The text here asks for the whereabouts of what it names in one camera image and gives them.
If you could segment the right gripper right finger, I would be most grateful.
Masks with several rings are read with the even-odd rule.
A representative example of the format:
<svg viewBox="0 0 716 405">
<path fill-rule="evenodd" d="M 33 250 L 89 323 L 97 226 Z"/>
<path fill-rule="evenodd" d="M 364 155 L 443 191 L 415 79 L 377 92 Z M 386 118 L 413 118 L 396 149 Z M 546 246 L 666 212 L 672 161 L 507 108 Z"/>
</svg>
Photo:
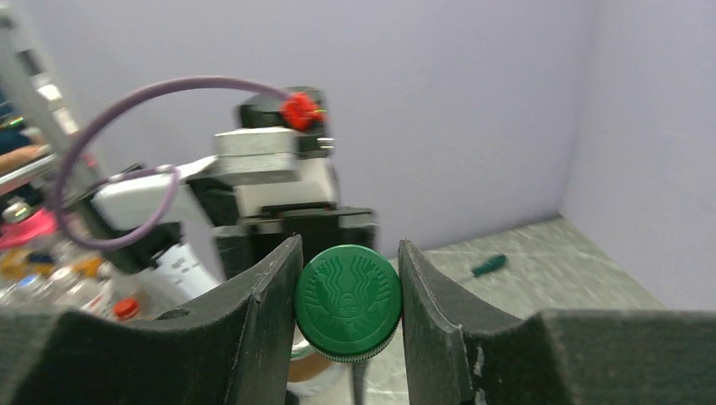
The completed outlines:
<svg viewBox="0 0 716 405">
<path fill-rule="evenodd" d="M 712 404 L 715 315 L 543 310 L 481 300 L 399 244 L 413 404 Z"/>
</svg>

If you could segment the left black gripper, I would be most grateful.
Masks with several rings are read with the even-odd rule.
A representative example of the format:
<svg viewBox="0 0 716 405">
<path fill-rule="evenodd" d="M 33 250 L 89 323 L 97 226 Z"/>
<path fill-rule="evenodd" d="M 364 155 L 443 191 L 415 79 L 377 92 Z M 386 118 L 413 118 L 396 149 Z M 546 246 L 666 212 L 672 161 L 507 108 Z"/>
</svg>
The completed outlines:
<svg viewBox="0 0 716 405">
<path fill-rule="evenodd" d="M 311 208 L 283 212 L 275 218 L 240 218 L 235 224 L 216 227 L 214 245 L 225 277 L 243 273 L 293 235 L 302 238 L 305 262 L 333 246 L 372 248 L 377 216 L 369 208 Z"/>
</svg>

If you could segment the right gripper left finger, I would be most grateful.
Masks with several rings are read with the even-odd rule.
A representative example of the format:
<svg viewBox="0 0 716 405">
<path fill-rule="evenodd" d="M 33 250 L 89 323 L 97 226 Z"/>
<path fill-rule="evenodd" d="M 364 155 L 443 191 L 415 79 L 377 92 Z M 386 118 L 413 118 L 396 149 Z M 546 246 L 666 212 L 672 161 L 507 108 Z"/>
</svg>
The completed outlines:
<svg viewBox="0 0 716 405">
<path fill-rule="evenodd" d="M 301 238 L 156 320 L 1 311 L 4 404 L 281 404 Z"/>
</svg>

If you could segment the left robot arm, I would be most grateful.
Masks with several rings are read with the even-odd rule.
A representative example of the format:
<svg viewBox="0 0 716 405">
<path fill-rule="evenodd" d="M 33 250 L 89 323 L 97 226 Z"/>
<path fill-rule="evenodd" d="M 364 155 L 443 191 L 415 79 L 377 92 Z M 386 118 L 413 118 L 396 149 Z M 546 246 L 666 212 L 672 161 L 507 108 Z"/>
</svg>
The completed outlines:
<svg viewBox="0 0 716 405">
<path fill-rule="evenodd" d="M 80 238 L 81 246 L 108 252 L 121 270 L 176 304 L 219 283 L 182 238 L 181 226 L 190 220 L 211 227 L 227 278 L 294 235 L 302 238 L 305 260 L 337 245 L 373 247 L 376 215 L 340 202 L 323 95 L 306 86 L 204 76 L 139 89 L 103 111 L 74 141 L 60 166 L 54 207 L 61 206 L 79 157 L 105 127 L 146 101 L 194 89 L 248 92 L 236 110 L 239 127 L 217 134 L 208 157 L 139 167 L 89 186 L 80 206 L 95 237 Z"/>
</svg>

